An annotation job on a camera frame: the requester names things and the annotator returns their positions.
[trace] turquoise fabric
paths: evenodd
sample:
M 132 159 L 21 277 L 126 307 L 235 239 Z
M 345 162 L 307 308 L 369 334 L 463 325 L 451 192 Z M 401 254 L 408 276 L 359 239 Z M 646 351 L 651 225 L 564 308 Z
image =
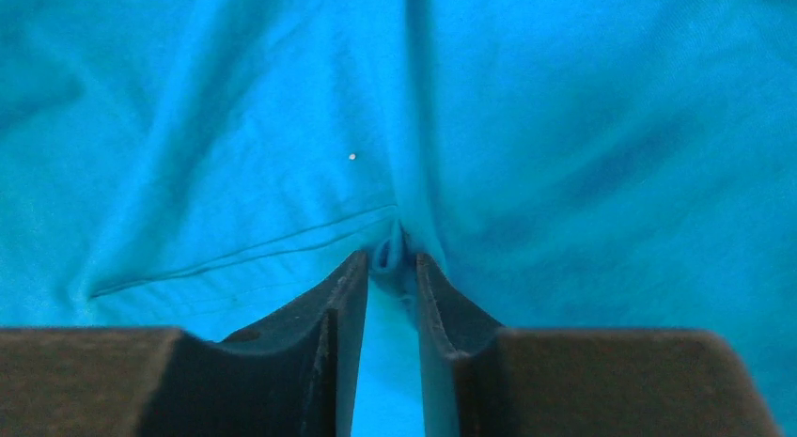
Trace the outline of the turquoise fabric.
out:
M 0 0 L 0 325 L 220 338 L 365 248 L 354 435 L 422 435 L 406 247 L 712 329 L 797 436 L 795 110 L 797 0 Z

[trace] black plastic bracket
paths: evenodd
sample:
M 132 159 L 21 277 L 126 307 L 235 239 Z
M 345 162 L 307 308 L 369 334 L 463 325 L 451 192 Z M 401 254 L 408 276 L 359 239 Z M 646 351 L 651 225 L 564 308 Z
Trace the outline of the black plastic bracket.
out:
M 431 437 L 774 437 L 719 336 L 691 330 L 510 329 L 417 259 Z
M 178 329 L 0 332 L 0 435 L 348 436 L 367 256 L 221 343 Z

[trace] seam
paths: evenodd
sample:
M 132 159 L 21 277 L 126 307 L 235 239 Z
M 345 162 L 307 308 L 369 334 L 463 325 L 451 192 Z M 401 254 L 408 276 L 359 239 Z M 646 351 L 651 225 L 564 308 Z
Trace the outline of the seam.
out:
M 97 291 L 94 291 L 93 293 L 91 293 L 91 295 L 88 296 L 88 300 L 89 301 L 93 301 L 95 299 L 101 298 L 102 296 L 107 296 L 107 295 L 110 295 L 110 294 L 118 293 L 118 292 L 126 290 L 126 289 L 133 289 L 133 288 L 137 288 L 137 287 L 143 287 L 143 286 L 145 286 L 147 284 L 151 284 L 151 283 L 155 283 L 155 282 L 163 282 L 163 281 L 167 281 L 167 280 L 184 279 L 184 278 L 194 277 L 194 276 L 201 275 L 201 274 L 204 274 L 204 273 L 209 273 L 209 272 L 213 272 L 213 271 L 217 271 L 217 270 L 222 270 L 222 269 L 225 269 L 225 268 L 230 268 L 230 267 L 233 267 L 233 266 L 236 266 L 236 265 L 241 265 L 241 264 L 248 263 L 248 262 L 251 262 L 251 261 L 256 261 L 256 260 L 259 260 L 261 258 L 278 257 L 278 256 L 284 256 L 286 254 L 293 254 L 293 253 L 300 253 L 300 252 L 307 252 L 307 251 L 313 251 L 313 250 L 321 249 L 322 247 L 325 247 L 325 246 L 328 246 L 330 244 L 334 244 L 335 242 L 338 242 L 340 240 L 344 240 L 346 238 L 349 238 L 350 236 L 352 236 L 352 235 L 358 233 L 359 231 L 361 231 L 362 228 L 375 226 L 375 225 L 377 225 L 379 223 L 382 223 L 384 221 L 391 220 L 391 219 L 396 219 L 396 216 L 392 216 L 391 215 L 391 216 L 387 216 L 387 217 L 378 219 L 377 221 L 364 224 L 358 230 L 354 230 L 352 232 L 347 232 L 345 234 L 338 235 L 338 236 L 334 237 L 331 240 L 328 240 L 326 242 L 322 242 L 322 243 L 319 243 L 319 244 L 313 244 L 313 245 L 310 245 L 310 246 L 305 246 L 305 247 L 291 249 L 291 250 L 280 250 L 280 251 L 270 252 L 270 253 L 267 253 L 267 254 L 258 254 L 258 255 L 250 256 L 250 257 L 247 257 L 247 258 L 244 258 L 244 259 L 240 259 L 240 260 L 231 260 L 233 257 L 235 257 L 237 255 L 240 255 L 240 254 L 245 253 L 247 251 L 258 249 L 259 247 L 263 247 L 263 246 L 266 246 L 268 244 L 274 244 L 274 243 L 277 243 L 277 242 L 282 242 L 282 241 L 285 241 L 285 240 L 289 240 L 291 238 L 295 238 L 295 237 L 298 237 L 298 236 L 300 236 L 302 234 L 305 234 L 305 233 L 307 233 L 309 231 L 319 230 L 319 229 L 323 229 L 323 228 L 330 227 L 330 226 L 336 226 L 336 225 L 338 225 L 340 223 L 343 223 L 343 222 L 345 222 L 347 220 L 356 218 L 357 216 L 362 216 L 362 215 L 365 215 L 365 214 L 373 213 L 374 211 L 380 211 L 380 210 L 389 209 L 389 208 L 395 208 L 395 207 L 396 207 L 396 205 L 391 204 L 391 205 L 380 206 L 380 207 L 377 207 L 377 208 L 374 208 L 374 209 L 370 209 L 370 210 L 366 210 L 366 211 L 359 211 L 357 213 L 353 213 L 353 214 L 338 218 L 335 221 L 331 221 L 331 222 L 323 224 L 323 225 L 307 227 L 305 229 L 290 233 L 289 235 L 285 235 L 285 236 L 282 236 L 282 237 L 279 237 L 279 238 L 268 240 L 266 242 L 259 242 L 257 244 L 246 246 L 246 247 L 244 247 L 242 249 L 237 249 L 235 251 L 232 251 L 230 253 L 224 254 L 222 256 L 219 256 L 219 257 L 216 257 L 216 258 L 211 258 L 209 260 L 202 261 L 202 262 L 199 262 L 199 263 L 194 264 L 194 265 L 190 265 L 190 266 L 185 267 L 185 268 L 179 268 L 179 269 L 176 269 L 176 270 L 155 274 L 155 275 L 150 276 L 150 277 L 142 277 L 142 278 L 138 278 L 138 279 L 131 280 L 131 281 L 125 281 L 125 282 L 120 282 L 120 283 L 117 283 L 117 284 L 112 284 L 112 285 L 110 285 L 108 287 L 104 287 L 104 288 L 98 289 Z

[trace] small hole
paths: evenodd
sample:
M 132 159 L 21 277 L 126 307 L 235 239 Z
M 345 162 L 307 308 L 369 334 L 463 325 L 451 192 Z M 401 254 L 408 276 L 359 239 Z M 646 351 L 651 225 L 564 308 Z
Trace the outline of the small hole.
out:
M 223 343 L 241 343 L 244 341 L 252 341 L 260 338 L 260 331 L 255 329 L 241 329 L 230 334 L 223 340 Z

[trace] blue cloth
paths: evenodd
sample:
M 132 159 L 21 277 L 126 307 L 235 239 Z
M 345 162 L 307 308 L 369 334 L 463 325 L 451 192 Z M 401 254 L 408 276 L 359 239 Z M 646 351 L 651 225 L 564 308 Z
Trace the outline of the blue cloth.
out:
M 220 338 L 366 248 L 354 435 L 422 435 L 406 245 L 712 329 L 797 436 L 795 110 L 797 0 L 0 0 L 0 325 Z

